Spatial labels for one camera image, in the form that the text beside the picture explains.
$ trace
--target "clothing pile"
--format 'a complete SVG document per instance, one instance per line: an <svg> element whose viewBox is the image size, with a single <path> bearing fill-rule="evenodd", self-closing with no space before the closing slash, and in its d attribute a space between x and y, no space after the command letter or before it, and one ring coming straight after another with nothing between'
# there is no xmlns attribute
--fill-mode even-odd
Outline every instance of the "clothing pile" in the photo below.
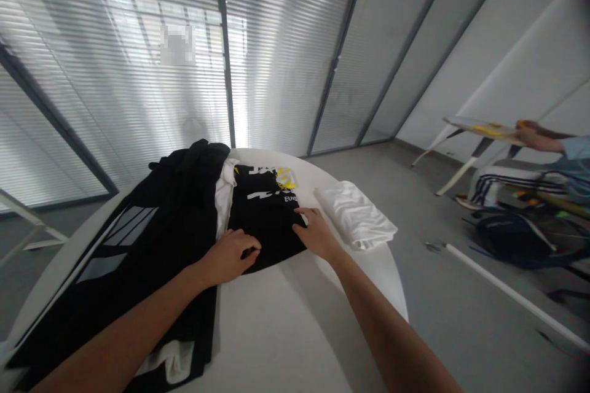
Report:
<svg viewBox="0 0 590 393"><path fill-rule="evenodd" d="M97 333L201 259L226 230L242 228L262 245L259 271L305 249L291 226L305 226L278 169L238 165L224 144L194 143L150 163L86 247L60 290L17 344L8 368L28 367L28 391ZM184 310L126 391L165 392L203 374L211 362L216 287Z"/></svg>

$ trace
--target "forearm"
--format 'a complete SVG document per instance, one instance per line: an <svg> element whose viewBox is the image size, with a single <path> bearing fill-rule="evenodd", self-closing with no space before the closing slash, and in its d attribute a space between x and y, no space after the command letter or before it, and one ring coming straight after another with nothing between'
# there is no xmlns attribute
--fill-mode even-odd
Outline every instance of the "forearm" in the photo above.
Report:
<svg viewBox="0 0 590 393"><path fill-rule="evenodd" d="M575 135L568 135L568 134L563 134L563 133L559 133L559 132L553 132L549 129L545 129L542 127L539 127L539 129L537 130L537 133L539 135L542 135L544 137L551 138L551 139L564 139L564 138L575 137Z"/></svg>
<svg viewBox="0 0 590 393"><path fill-rule="evenodd" d="M329 260L390 392L460 392L428 346L342 249Z"/></svg>
<svg viewBox="0 0 590 393"><path fill-rule="evenodd" d="M32 391L121 392L207 283L187 267L66 359Z"/></svg>
<svg viewBox="0 0 590 393"><path fill-rule="evenodd" d="M560 154L564 151L564 147L560 141L539 134L525 138L523 141L527 147L540 150L541 152L555 152Z"/></svg>

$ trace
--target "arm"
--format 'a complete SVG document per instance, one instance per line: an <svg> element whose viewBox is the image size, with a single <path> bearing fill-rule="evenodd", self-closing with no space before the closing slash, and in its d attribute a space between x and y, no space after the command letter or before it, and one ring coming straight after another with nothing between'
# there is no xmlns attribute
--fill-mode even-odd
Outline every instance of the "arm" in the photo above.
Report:
<svg viewBox="0 0 590 393"><path fill-rule="evenodd" d="M531 149L540 150L542 152L555 152L557 154L564 153L564 145L559 140L539 135L534 129L518 129L515 135Z"/></svg>
<svg viewBox="0 0 590 393"><path fill-rule="evenodd" d="M551 139L564 139L564 138L575 137L575 135L562 134L559 132L553 132L549 129L545 129L544 127L541 127L541 125L539 123L537 123L536 121L533 121L533 120L519 120L518 123L516 124L516 128L517 129L530 128L530 129L533 129L535 132L537 132L537 134L547 137L547 138L551 138Z"/></svg>
<svg viewBox="0 0 590 393"><path fill-rule="evenodd" d="M461 392L434 353L333 237L318 209L296 209L305 246L332 266L390 392Z"/></svg>
<svg viewBox="0 0 590 393"><path fill-rule="evenodd" d="M122 392L185 307L208 287L240 276L259 253L256 238L241 229L227 231L203 259L80 347L32 392Z"/></svg>

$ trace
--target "backpack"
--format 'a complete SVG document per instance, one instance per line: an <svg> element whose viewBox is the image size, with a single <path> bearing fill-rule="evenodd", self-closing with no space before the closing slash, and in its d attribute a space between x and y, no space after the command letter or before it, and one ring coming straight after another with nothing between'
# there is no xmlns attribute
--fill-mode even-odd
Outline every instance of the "backpack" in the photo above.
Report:
<svg viewBox="0 0 590 393"><path fill-rule="evenodd" d="M590 257L590 232L567 219L524 211L482 209L472 213L481 247L524 269L563 267Z"/></svg>

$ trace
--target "gray floor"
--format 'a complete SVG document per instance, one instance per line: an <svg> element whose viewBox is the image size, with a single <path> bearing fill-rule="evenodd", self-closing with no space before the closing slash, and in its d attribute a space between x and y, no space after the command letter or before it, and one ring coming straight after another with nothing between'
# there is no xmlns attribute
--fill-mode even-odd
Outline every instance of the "gray floor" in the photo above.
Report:
<svg viewBox="0 0 590 393"><path fill-rule="evenodd" d="M569 391L584 361L560 352L536 329L569 352L577 353L577 349L448 252L428 252L423 243L453 244L587 340L590 333L584 319L590 317L590 303L563 307L543 292L557 287L590 291L590 287L580 286L579 280L563 271L524 272L469 249L476 243L470 227L461 221L468 211L450 198L466 190L467 179L447 196L434 196L434 190L453 175L456 165L433 155L412 169L409 166L418 153L392 142L309 161L337 179L354 182L398 226L390 247L401 274L410 323L465 391ZM91 204L44 217L71 234L99 206ZM0 221L0 254L28 229L17 219ZM56 251L57 247L50 247L22 252L0 270L0 340Z"/></svg>

